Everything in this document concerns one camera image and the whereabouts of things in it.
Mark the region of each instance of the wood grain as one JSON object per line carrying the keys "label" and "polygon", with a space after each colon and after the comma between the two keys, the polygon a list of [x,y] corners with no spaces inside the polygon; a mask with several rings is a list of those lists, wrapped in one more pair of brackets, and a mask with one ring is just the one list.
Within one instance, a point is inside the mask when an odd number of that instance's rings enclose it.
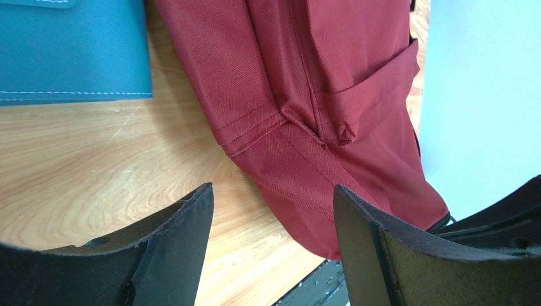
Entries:
{"label": "wood grain", "polygon": [[[412,24],[421,37],[417,2]],[[153,99],[0,108],[0,240],[82,245],[213,182],[196,304],[271,305],[322,258],[288,236],[216,144],[160,17],[148,10]],[[421,95],[422,76],[408,99],[414,122]]]}

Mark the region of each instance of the stitching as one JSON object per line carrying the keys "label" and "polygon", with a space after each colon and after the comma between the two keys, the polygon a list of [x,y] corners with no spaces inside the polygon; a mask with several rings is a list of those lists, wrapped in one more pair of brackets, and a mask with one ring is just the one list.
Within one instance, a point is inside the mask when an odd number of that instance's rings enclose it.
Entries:
{"label": "stitching", "polygon": [[152,94],[152,93],[151,92],[80,92],[80,91],[0,91],[0,94]]}
{"label": "stitching", "polygon": [[37,2],[68,3],[69,0],[35,0]]}
{"label": "stitching", "polygon": [[275,116],[277,113],[279,113],[279,112],[272,113],[272,115],[270,115],[270,116],[264,118],[264,119],[261,120],[258,124],[256,124],[256,125],[254,125],[253,127],[249,128],[246,132],[240,134],[239,136],[237,136],[237,137],[231,139],[230,141],[228,141],[228,142],[226,142],[226,143],[222,143],[221,145],[228,145],[229,143],[232,143],[232,142],[236,141],[236,140],[239,139],[240,137],[242,137],[242,136],[244,136],[244,135],[250,133],[254,128],[257,128],[257,126],[259,126],[259,125],[263,124],[265,121],[269,120],[271,117]]}
{"label": "stitching", "polygon": [[261,107],[267,105],[267,103],[270,103],[270,102],[273,102],[273,101],[274,101],[274,98],[272,98],[272,99],[266,101],[265,103],[263,103],[263,104],[257,106],[256,108],[252,109],[252,110],[249,111],[248,113],[245,113],[244,115],[240,116],[239,118],[236,118],[235,120],[229,122],[228,124],[222,126],[221,128],[219,128],[219,129],[214,129],[214,130],[212,130],[212,131],[213,131],[213,132],[221,131],[222,129],[227,128],[228,126],[232,125],[233,123],[239,122],[241,119],[247,117],[249,114],[251,114],[251,113],[253,113],[253,112],[259,110]]}
{"label": "stitching", "polygon": [[241,147],[239,147],[237,150],[235,150],[234,152],[230,153],[230,157],[231,158],[234,158],[234,157],[237,157],[238,155],[242,154],[244,151],[248,150],[251,146],[253,146],[254,144],[256,144],[257,142],[254,142],[254,140],[256,140],[257,138],[261,138],[262,135],[265,135],[265,134],[268,134],[268,133],[271,133],[273,132],[276,128],[280,127],[282,124],[286,123],[287,120],[286,119],[281,119],[280,121],[278,121],[277,123],[271,125],[269,128],[267,129],[264,129],[261,133],[258,133],[257,135],[255,135],[254,137],[252,137],[250,140],[248,140],[244,145],[242,145]]}

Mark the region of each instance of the fabric fold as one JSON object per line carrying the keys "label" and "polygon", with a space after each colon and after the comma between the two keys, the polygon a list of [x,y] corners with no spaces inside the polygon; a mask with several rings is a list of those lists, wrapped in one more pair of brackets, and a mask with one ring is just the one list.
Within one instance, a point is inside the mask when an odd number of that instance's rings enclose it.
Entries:
{"label": "fabric fold", "polygon": [[406,110],[409,0],[156,5],[217,142],[306,249],[340,257],[337,184],[423,230],[447,215]]}

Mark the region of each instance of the seam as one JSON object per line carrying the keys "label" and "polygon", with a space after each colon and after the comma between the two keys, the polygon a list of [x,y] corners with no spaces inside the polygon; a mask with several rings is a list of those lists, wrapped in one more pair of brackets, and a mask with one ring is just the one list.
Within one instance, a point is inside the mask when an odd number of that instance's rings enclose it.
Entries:
{"label": "seam", "polygon": [[229,143],[232,143],[232,142],[236,141],[236,140],[239,139],[240,137],[242,137],[242,136],[244,136],[244,135],[250,133],[250,132],[251,132],[254,128],[256,128],[258,125],[263,124],[265,121],[267,121],[267,120],[269,120],[271,117],[275,116],[277,113],[279,113],[279,112],[272,113],[270,116],[268,116],[268,117],[264,118],[263,120],[261,120],[258,124],[256,124],[256,125],[254,125],[253,127],[249,128],[246,132],[240,134],[239,136],[237,136],[237,137],[231,139],[231,140],[228,141],[228,142],[221,143],[220,145],[228,145]]}
{"label": "seam", "polygon": [[[305,49],[307,49],[306,47],[307,43],[302,39],[302,36],[300,35],[300,29],[302,28],[302,26],[305,26],[305,25],[303,25],[299,19],[293,17],[293,16],[297,16],[294,13],[298,13],[298,10],[299,10],[296,6],[294,6],[295,5],[294,3],[296,4],[295,1],[288,3],[290,20],[293,23],[293,31],[295,34],[293,37],[295,37],[295,42],[297,43],[297,51],[299,53],[300,63],[302,64],[304,78],[306,79],[306,85],[308,86],[308,91],[310,92],[309,99],[312,104],[312,113],[313,113],[314,121],[317,128],[316,133],[318,137],[321,137],[321,133],[322,133],[322,131],[320,131],[321,116],[319,113],[318,98],[316,97],[316,93],[314,90],[314,82],[311,78],[311,74],[310,74],[310,71],[308,70],[308,65],[306,63],[306,59],[304,58],[304,54],[303,54],[303,51],[306,51]],[[307,19],[308,19],[308,31],[310,32],[310,17],[307,16]]]}
{"label": "seam", "polygon": [[69,0],[34,0],[37,2],[68,3]]}
{"label": "seam", "polygon": [[151,92],[0,91],[0,94],[152,94]]}
{"label": "seam", "polygon": [[348,122],[346,120],[331,120],[331,121],[328,121],[328,122],[322,122],[321,123],[321,126],[326,126],[326,125],[329,125],[329,124],[334,124],[334,123],[345,123],[345,124],[350,124],[350,125],[353,125],[353,124],[357,124],[359,123],[361,120],[363,120],[370,111],[372,111],[374,108],[376,108],[377,106],[380,106],[382,103],[385,103],[387,101],[384,101],[385,99],[387,99],[391,94],[394,93],[394,91],[398,88],[399,85],[401,85],[402,82],[397,82],[397,84],[395,84],[391,89],[389,89],[387,92],[383,93],[381,95],[380,93],[380,96],[378,97],[379,99],[379,102],[377,103],[373,103],[369,108],[367,108],[366,110],[364,110],[362,113],[359,114],[359,119],[356,120],[355,122]]}
{"label": "seam", "polygon": [[[304,156],[304,154],[302,154],[302,153],[296,148],[296,146],[295,146],[292,142],[289,141],[289,139],[287,138],[287,136],[284,135],[284,133],[282,133],[282,132],[280,131],[280,134],[282,134],[282,137],[283,137],[283,138],[284,138],[284,139],[292,146],[292,148],[293,148],[295,151],[297,151],[297,153],[298,153],[298,154],[299,154],[299,155],[300,155],[300,156],[301,156],[301,157],[302,157],[302,158],[303,158],[310,166],[312,166],[312,168],[314,168],[314,170],[316,170],[316,172],[319,173],[319,174],[320,174],[320,175],[321,175],[321,176],[322,176],[322,177],[323,177],[323,178],[331,185],[331,187],[334,187],[334,184],[327,178],[327,176],[324,175],[324,174],[323,174],[323,173],[322,173],[322,172],[321,172],[314,164],[312,164],[312,163],[310,162],[310,160],[308,160],[308,158],[306,158],[306,157]],[[303,208],[306,209],[306,210],[308,210],[308,211],[312,211],[312,212],[319,212],[319,211],[321,211],[321,210],[309,209],[309,208],[307,208],[307,207],[303,207]],[[325,214],[323,214],[323,217],[324,217],[326,220],[329,220],[329,221],[334,222],[334,220],[332,220],[332,218],[327,218],[327,217],[325,216]]]}
{"label": "seam", "polygon": [[[386,118],[384,118],[383,120],[380,120],[379,122],[377,122],[376,124],[374,124],[374,126],[372,127],[371,131],[374,131],[375,129],[377,129],[379,126],[381,126],[383,123],[385,123],[387,120],[389,120],[390,118],[392,118],[392,115],[395,113],[396,109],[391,111],[390,113],[387,114]],[[362,116],[362,118],[357,121],[357,122],[354,122],[354,123],[347,123],[347,122],[335,122],[335,123],[340,123],[340,124],[346,124],[346,125],[350,125],[350,126],[354,126],[358,123],[360,123],[366,116]],[[332,137],[332,138],[325,138],[326,140],[344,140],[340,137]]]}
{"label": "seam", "polygon": [[228,126],[232,125],[233,123],[239,122],[241,119],[247,117],[248,115],[250,115],[251,113],[255,112],[256,110],[259,110],[261,107],[267,105],[267,103],[270,103],[270,102],[273,102],[273,101],[274,101],[274,98],[272,98],[272,99],[266,101],[265,103],[263,103],[263,104],[261,104],[260,106],[258,106],[258,107],[256,107],[256,108],[252,109],[252,110],[249,111],[248,113],[245,113],[244,115],[240,116],[239,118],[236,118],[235,120],[229,122],[228,124],[222,126],[221,128],[219,128],[219,129],[213,129],[212,131],[213,131],[213,132],[221,131],[222,129],[227,128]]}
{"label": "seam", "polygon": [[244,151],[248,150],[252,145],[254,145],[256,142],[253,142],[254,140],[256,140],[257,138],[260,138],[262,135],[266,135],[270,132],[272,132],[273,130],[275,130],[277,127],[281,126],[282,124],[286,123],[287,120],[286,119],[281,119],[280,121],[278,121],[277,123],[271,125],[269,128],[267,129],[264,129],[261,133],[258,133],[257,135],[255,135],[254,137],[252,137],[250,140],[248,140],[243,146],[241,146],[240,148],[238,148],[237,150],[235,150],[235,152],[232,152],[230,154],[230,158],[234,158],[240,154],[242,154]]}

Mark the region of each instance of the backpack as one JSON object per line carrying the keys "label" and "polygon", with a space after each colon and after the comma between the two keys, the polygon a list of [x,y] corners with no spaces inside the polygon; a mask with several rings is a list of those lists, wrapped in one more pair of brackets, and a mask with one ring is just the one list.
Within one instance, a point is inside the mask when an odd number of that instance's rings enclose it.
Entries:
{"label": "backpack", "polygon": [[422,230],[447,222],[406,109],[409,0],[156,5],[216,141],[307,250],[340,258],[337,184]]}

